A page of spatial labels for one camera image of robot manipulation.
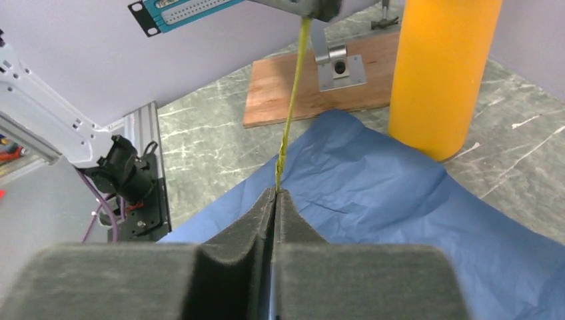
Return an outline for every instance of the wooden board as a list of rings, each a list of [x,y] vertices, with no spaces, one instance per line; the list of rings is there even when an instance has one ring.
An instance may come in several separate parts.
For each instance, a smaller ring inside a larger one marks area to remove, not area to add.
[[[390,103],[392,76],[399,33],[373,36],[347,43],[349,55],[361,54],[367,83],[320,92],[318,69],[310,50],[304,58],[294,119],[315,117],[329,109],[358,111]],[[296,54],[255,61],[247,93],[243,126],[246,128],[286,121],[296,68]]]

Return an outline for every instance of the yellow rope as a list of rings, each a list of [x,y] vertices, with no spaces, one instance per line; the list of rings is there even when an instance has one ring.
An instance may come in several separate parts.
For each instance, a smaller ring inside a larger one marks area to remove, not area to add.
[[[279,158],[277,159],[277,167],[275,169],[275,191],[279,193],[281,190],[281,177],[286,163],[286,147],[288,144],[288,132],[290,131],[290,122],[292,122],[292,111],[294,110],[294,101],[296,100],[296,92],[298,91],[298,82],[300,82],[300,74],[302,73],[302,62],[306,53],[306,45],[308,44],[308,34],[310,33],[310,22],[308,18],[302,19],[300,26],[300,37],[298,37],[298,58],[296,60],[296,73],[294,74],[294,84],[292,85],[292,93],[290,94],[290,105],[288,106],[288,115],[286,116],[286,125],[282,134],[281,148],[279,149]]]

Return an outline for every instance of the blue cloth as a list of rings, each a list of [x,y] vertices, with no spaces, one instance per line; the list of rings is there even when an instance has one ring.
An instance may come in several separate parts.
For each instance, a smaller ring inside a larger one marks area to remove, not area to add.
[[[445,168],[342,112],[288,148],[282,186],[331,243],[418,243],[454,265],[473,319],[564,320],[565,247],[511,220]],[[274,184],[276,158],[161,242],[200,243]]]

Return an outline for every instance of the gray floor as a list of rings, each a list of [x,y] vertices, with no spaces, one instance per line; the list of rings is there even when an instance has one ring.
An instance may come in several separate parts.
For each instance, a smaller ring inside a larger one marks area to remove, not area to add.
[[[329,41],[375,31],[373,8],[326,30]],[[290,52],[295,45],[282,50]],[[241,125],[251,66],[160,109],[173,227],[223,195],[275,155],[282,125]],[[388,109],[354,113],[386,132]],[[296,139],[312,120],[292,124]],[[536,232],[565,243],[565,105],[488,62],[462,151],[445,163],[473,194]]]

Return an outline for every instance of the orange cylinder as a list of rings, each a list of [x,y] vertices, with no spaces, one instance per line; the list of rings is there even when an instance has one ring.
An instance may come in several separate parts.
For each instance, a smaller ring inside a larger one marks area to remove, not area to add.
[[[463,146],[502,0],[406,0],[389,134],[435,160]]]

